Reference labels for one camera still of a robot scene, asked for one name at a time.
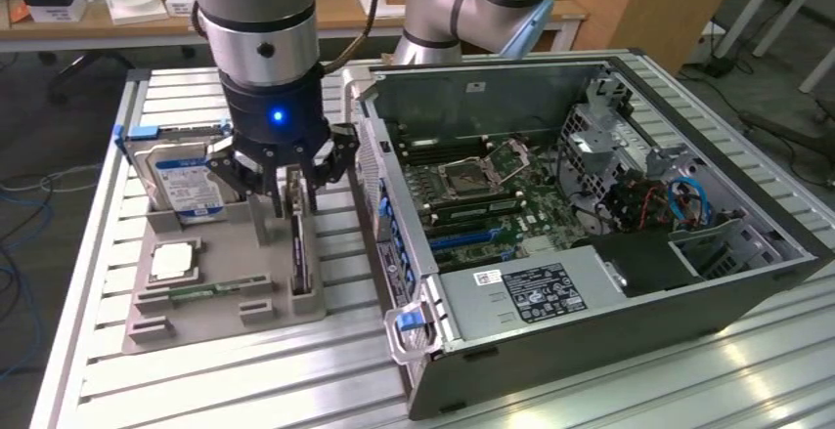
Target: robotic arm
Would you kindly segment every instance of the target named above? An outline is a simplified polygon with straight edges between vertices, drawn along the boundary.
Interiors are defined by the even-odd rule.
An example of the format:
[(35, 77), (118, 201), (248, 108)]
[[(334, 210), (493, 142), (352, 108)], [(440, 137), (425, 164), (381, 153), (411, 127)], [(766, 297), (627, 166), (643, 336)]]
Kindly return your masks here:
[[(209, 40), (234, 124), (233, 136), (215, 145), (207, 164), (242, 196), (272, 196), (280, 214), (276, 169), (301, 166), (313, 198), (317, 187), (340, 180), (358, 148), (353, 125), (329, 125), (324, 116), (321, 79), (334, 66), (326, 69), (318, 62), (316, 3), (197, 3), (195, 28)], [(552, 6), (553, 0), (408, 0), (396, 63), (459, 61), (460, 40), (520, 58), (544, 29)], [(334, 149), (314, 165), (330, 139)]]

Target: aluminum extrusion table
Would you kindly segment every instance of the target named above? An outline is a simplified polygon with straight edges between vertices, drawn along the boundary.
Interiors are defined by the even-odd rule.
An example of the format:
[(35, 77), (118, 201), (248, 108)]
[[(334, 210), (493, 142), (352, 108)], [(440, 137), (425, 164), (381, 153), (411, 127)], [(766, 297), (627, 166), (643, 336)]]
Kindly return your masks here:
[[(650, 59), (627, 51), (608, 54), (620, 56), (781, 204), (835, 246), (833, 211)], [(324, 86), (328, 116), (341, 120), (341, 78), (329, 77)], [(214, 121), (226, 114), (214, 68), (157, 70), (133, 74), (117, 122)], [(676, 132), (651, 108), (636, 107), (634, 118), (662, 145), (676, 144)], [(398, 368), (388, 356), (348, 182), (328, 188), (320, 208), (326, 320), (125, 356), (147, 197), (134, 170), (110, 149), (32, 427), (535, 429), (834, 423), (831, 271), (773, 297), (712, 336), (444, 417), (411, 421)]]

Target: blue hard drive label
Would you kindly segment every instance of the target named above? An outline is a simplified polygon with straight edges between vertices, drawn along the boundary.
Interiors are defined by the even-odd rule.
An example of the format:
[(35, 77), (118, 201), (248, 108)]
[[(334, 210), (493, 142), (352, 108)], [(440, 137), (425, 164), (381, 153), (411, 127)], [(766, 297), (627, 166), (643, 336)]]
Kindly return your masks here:
[(586, 301), (560, 263), (511, 273), (503, 280), (528, 323), (586, 310)]
[(210, 171), (202, 158), (163, 160), (157, 162), (157, 171), (171, 208), (185, 222), (221, 212), (221, 189), (209, 179)]

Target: blue expansion slot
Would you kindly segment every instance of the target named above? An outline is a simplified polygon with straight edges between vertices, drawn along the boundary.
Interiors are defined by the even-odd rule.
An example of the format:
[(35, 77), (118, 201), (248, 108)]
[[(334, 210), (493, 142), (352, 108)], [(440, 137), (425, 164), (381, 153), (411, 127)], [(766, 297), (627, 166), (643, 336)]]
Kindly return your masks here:
[(468, 234), (465, 236), (441, 238), (440, 240), (435, 240), (429, 243), (429, 248), (432, 248), (432, 250), (444, 250), (447, 248), (456, 248), (457, 246), (468, 246), (477, 243), (487, 243), (489, 241), (493, 241), (500, 232), (501, 228), (496, 228), (491, 229), (487, 232)]

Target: motherboard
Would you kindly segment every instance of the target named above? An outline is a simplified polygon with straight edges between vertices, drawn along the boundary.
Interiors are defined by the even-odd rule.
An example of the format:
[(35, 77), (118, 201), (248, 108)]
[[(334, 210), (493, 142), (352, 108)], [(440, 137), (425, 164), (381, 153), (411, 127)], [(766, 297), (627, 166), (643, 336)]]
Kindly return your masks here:
[(559, 251), (586, 238), (537, 149), (527, 138), (509, 137), (404, 150), (407, 183), (441, 273)]

